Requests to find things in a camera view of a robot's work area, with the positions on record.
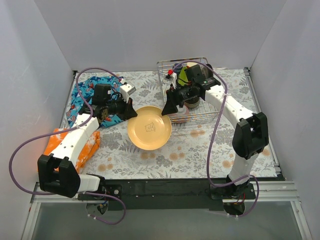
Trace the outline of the lime green plate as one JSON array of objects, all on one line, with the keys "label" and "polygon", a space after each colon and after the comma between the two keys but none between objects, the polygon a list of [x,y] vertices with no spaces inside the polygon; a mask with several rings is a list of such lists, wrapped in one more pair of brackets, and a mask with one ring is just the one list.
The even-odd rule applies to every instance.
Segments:
[{"label": "lime green plate", "polygon": [[187,75],[186,75],[186,72],[185,70],[187,69],[186,66],[184,66],[181,71],[180,71],[180,74],[178,76],[178,79],[177,79],[177,83],[181,86],[185,86],[188,84],[189,80],[187,78]]}]

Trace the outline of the dark blue mug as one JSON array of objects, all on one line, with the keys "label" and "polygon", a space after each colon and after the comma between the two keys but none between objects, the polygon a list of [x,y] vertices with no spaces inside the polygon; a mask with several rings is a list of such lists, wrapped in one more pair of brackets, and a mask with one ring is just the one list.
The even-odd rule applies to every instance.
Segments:
[{"label": "dark blue mug", "polygon": [[180,72],[182,71],[183,69],[183,64],[182,63],[179,63],[179,62],[176,62],[173,67],[172,67],[172,70],[174,73],[176,73],[177,75],[180,74]]}]

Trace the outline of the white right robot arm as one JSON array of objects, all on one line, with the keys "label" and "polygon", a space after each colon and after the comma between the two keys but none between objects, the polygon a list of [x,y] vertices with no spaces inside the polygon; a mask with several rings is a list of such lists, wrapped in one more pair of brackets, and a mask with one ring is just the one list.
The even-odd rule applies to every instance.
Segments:
[{"label": "white right robot arm", "polygon": [[263,112],[255,113],[247,109],[229,95],[227,83],[210,65],[195,61],[184,72],[188,81],[180,85],[173,76],[174,70],[168,71],[171,84],[165,92],[166,103],[162,115],[177,113],[185,101],[194,98],[201,98],[219,109],[216,121],[225,117],[234,128],[232,147],[235,157],[225,183],[213,183],[211,177],[207,179],[213,194],[237,199],[244,194],[250,183],[255,160],[269,144],[267,116]]}]

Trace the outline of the brown rimmed cream bowl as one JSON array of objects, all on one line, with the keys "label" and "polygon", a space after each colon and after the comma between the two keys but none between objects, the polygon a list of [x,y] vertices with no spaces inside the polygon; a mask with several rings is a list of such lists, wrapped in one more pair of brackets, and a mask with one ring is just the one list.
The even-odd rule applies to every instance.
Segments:
[{"label": "brown rimmed cream bowl", "polygon": [[188,109],[195,109],[199,106],[200,104],[200,97],[193,97],[191,99],[185,100],[184,101],[184,105],[188,108]]}]

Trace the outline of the floral patterned bowl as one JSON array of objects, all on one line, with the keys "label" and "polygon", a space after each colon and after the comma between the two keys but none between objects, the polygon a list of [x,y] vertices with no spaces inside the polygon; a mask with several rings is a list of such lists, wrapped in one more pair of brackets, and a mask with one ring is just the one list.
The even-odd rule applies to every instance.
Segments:
[{"label": "floral patterned bowl", "polygon": [[183,106],[182,108],[178,108],[178,112],[173,113],[170,119],[177,124],[185,123],[189,118],[189,109],[187,106]]}]

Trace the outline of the beige bear plate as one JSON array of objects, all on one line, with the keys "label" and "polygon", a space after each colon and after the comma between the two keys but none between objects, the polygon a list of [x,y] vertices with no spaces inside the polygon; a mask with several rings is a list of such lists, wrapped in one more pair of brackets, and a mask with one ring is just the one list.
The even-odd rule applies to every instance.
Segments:
[{"label": "beige bear plate", "polygon": [[127,134],[138,148],[153,151],[163,147],[172,134],[172,123],[156,106],[139,108],[137,116],[127,121]]}]

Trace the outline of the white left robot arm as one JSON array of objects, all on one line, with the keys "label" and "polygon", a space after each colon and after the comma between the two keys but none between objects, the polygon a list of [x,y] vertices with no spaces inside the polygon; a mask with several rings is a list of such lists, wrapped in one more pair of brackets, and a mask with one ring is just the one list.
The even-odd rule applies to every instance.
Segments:
[{"label": "white left robot arm", "polygon": [[79,174],[78,157],[91,135],[109,116],[117,115],[122,121],[137,117],[130,97],[136,88],[129,83],[112,92],[109,84],[97,84],[92,97],[83,104],[76,117],[75,130],[66,134],[49,155],[37,161],[39,186],[42,191],[72,198],[78,193],[89,192],[95,200],[106,196],[104,178],[92,174]]}]

